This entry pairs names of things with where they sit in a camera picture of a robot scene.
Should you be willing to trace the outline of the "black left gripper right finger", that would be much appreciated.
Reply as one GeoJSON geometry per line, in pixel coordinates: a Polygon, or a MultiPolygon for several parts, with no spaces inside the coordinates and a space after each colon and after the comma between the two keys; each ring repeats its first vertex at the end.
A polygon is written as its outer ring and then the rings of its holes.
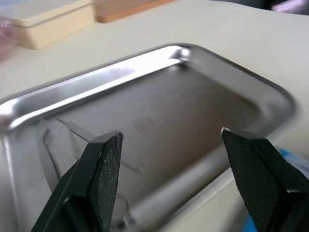
{"type": "Polygon", "coordinates": [[[266,138],[222,128],[238,191],[258,232],[309,230],[309,180],[266,138]]]}

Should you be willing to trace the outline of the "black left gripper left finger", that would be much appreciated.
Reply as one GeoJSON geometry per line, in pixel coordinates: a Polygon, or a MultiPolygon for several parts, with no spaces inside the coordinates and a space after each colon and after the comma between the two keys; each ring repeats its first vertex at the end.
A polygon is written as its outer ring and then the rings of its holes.
{"type": "Polygon", "coordinates": [[[40,160],[52,192],[34,232],[109,232],[116,200],[123,133],[88,142],[81,157],[60,176],[43,138],[40,160]]]}

